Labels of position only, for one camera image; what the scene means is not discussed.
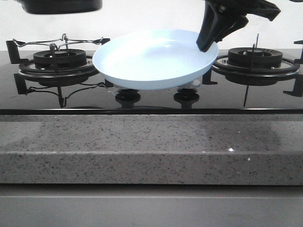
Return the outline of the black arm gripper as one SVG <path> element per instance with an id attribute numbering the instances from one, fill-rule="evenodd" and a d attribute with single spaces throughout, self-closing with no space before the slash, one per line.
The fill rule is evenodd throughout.
<path id="1" fill-rule="evenodd" d="M 207 0 L 202 27 L 196 44 L 206 52 L 213 42 L 222 41 L 229 34 L 244 28 L 253 14 L 273 21 L 281 10 L 266 0 Z"/>

